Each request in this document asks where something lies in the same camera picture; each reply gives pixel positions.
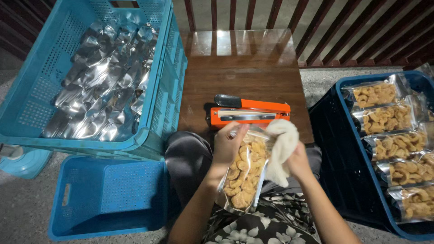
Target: hand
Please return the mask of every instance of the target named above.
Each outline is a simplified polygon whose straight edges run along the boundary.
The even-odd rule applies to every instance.
[[[235,160],[241,142],[250,127],[249,124],[241,125],[235,138],[230,138],[230,131],[237,125],[240,123],[235,121],[227,124],[215,136],[213,164],[222,164],[227,168]]]
[[[288,166],[292,176],[298,182],[300,182],[300,180],[309,179],[310,176],[313,176],[307,158],[306,148],[302,142],[298,142],[295,151],[286,160],[286,165]]]

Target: wooden railing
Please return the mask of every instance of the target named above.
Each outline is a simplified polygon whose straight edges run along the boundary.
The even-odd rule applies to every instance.
[[[190,31],[196,31],[194,21],[192,0],[184,0]],[[299,58],[308,46],[313,35],[317,31],[321,22],[324,20],[328,11],[335,0],[322,0],[317,12],[304,32],[300,42],[296,47],[296,54]],[[434,61],[434,12],[419,21],[410,30],[405,32],[397,40],[392,39],[401,35],[404,30],[415,22],[426,11],[434,6],[434,0],[422,0],[416,4],[407,14],[405,14],[395,25],[390,27],[386,33],[379,37],[372,45],[367,46],[378,33],[380,33],[400,12],[406,9],[412,0],[396,0],[382,15],[371,25],[371,27],[346,51],[341,58],[336,59],[342,49],[354,38],[354,36],[365,26],[365,24],[378,12],[387,0],[371,0],[367,7],[357,17],[354,23],[342,35],[337,43],[325,55],[322,60],[318,57],[334,35],[339,31],[354,9],[362,0],[348,0],[341,11],[322,36],[321,40],[308,55],[306,60],[299,60],[300,68],[330,68],[330,67],[368,67],[368,66],[401,66],[403,69],[414,69],[423,63]],[[297,24],[303,15],[309,0],[299,0],[288,29],[294,33]],[[247,7],[247,17],[245,29],[252,27],[253,13],[255,11],[256,0],[249,0]],[[273,29],[279,14],[282,0],[274,0],[268,22],[267,29]],[[229,30],[234,30],[235,10],[237,0],[230,1]],[[217,0],[211,0],[211,22],[212,30],[217,30]],[[354,58],[362,49],[364,52]]]
[[[217,30],[217,0],[211,1],[212,30]],[[273,0],[266,28],[273,29],[283,0]],[[305,60],[299,59],[300,68],[327,67],[368,67],[400,66],[414,69],[423,63],[434,61],[434,12],[418,21],[408,31],[410,25],[434,7],[434,0],[422,0],[414,5],[396,24],[390,27],[372,45],[368,43],[376,37],[399,13],[408,8],[413,0],[396,0],[386,9],[380,18],[346,51],[339,59],[336,57],[350,43],[356,34],[376,14],[388,0],[370,0],[353,24],[345,31],[328,53],[319,59],[320,54],[330,43],[335,34],[344,25],[354,9],[364,1],[348,0],[342,7],[330,27],[321,37]],[[184,0],[190,31],[196,31],[192,0]],[[323,22],[335,0],[322,0],[317,12],[307,26],[296,49],[297,57],[305,51],[312,37]],[[36,40],[55,0],[0,0],[0,47],[3,47],[20,59],[25,59],[33,42]],[[305,12],[309,0],[299,0],[288,23],[291,32]],[[256,0],[249,0],[245,29],[252,28]],[[235,28],[237,0],[230,0],[229,30]],[[360,50],[363,53],[355,58]]]

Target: crate handle hole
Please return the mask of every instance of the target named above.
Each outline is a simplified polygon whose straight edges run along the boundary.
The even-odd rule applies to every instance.
[[[70,189],[71,189],[71,184],[70,183],[66,184],[65,191],[63,193],[62,207],[68,205]]]
[[[137,1],[110,1],[113,8],[140,8]]]

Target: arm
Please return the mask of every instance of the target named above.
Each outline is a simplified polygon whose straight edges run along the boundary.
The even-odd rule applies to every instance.
[[[330,202],[326,193],[309,167],[306,149],[299,142],[296,150],[286,161],[289,171],[300,183],[323,243],[361,244],[359,238]]]
[[[221,129],[214,139],[214,158],[207,175],[182,211],[169,234],[169,244],[199,243],[210,218],[218,185],[238,152],[241,141],[249,129],[248,125],[239,128],[234,139],[228,133],[237,126],[232,122]]]

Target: orange heat sealer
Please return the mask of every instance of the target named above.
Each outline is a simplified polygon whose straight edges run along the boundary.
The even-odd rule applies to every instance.
[[[218,94],[214,102],[220,107],[211,108],[211,127],[221,129],[232,121],[240,124],[257,124],[267,127],[274,119],[289,121],[291,107],[276,102],[261,102],[241,99],[237,96]]]

